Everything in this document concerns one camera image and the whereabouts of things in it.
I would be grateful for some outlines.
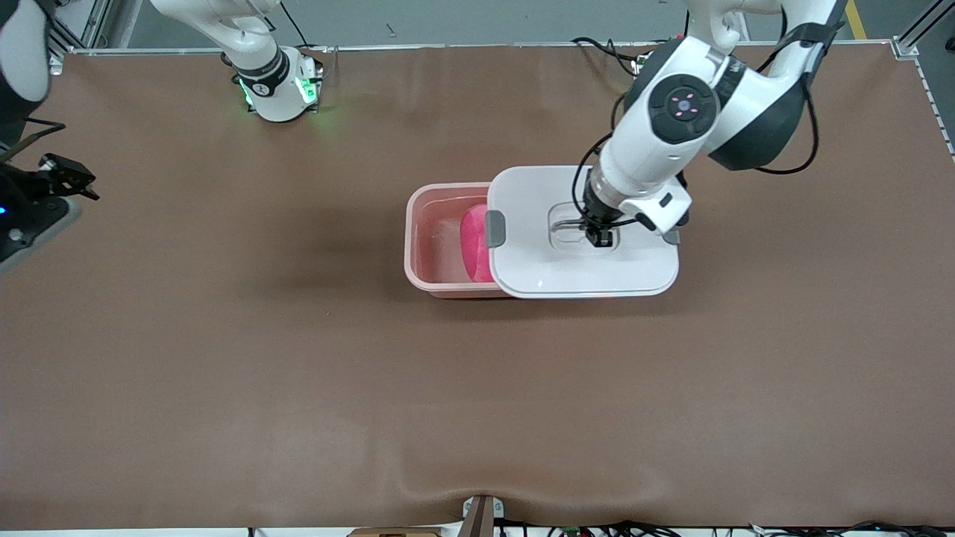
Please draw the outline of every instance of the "brown table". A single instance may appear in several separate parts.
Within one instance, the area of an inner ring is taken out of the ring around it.
[[[549,525],[955,525],[953,167],[887,45],[830,54],[810,170],[693,163],[661,296],[405,280],[420,185],[607,131],[626,75],[592,54],[342,53],[290,124],[216,56],[68,58],[38,116],[70,128],[20,163],[103,199],[3,286],[0,526],[426,524],[478,492]]]

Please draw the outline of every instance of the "pink plastic container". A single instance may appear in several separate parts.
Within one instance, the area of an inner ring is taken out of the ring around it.
[[[460,226],[471,207],[487,203],[490,183],[429,184],[408,200],[405,274],[438,298],[503,298],[498,284],[471,281],[461,258]]]

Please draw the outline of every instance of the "container lid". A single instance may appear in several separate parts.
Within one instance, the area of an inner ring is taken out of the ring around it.
[[[570,199],[576,172],[577,166],[516,167],[491,183],[486,231],[498,285],[518,298],[647,296],[667,290],[680,268],[677,247],[644,226],[615,228],[614,246],[606,248],[592,246],[575,226],[554,226],[581,218]]]

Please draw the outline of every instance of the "yellow stripe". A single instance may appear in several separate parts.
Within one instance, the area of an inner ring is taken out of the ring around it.
[[[862,26],[862,18],[859,17],[859,9],[856,8],[856,0],[849,0],[845,5],[845,18],[849,19],[849,28],[852,29],[852,36],[856,39],[868,39],[865,36],[865,28]]]

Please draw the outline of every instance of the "pink object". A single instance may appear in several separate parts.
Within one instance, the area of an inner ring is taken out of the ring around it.
[[[485,214],[486,204],[475,205],[468,209],[461,219],[461,257],[464,258],[464,269],[468,271],[472,282],[494,281],[494,276],[491,275],[491,254],[484,238]]]
[[[508,296],[496,283],[472,281],[461,256],[461,222],[472,207],[487,204],[490,186],[429,184],[408,200],[405,275],[415,287],[438,298]]]

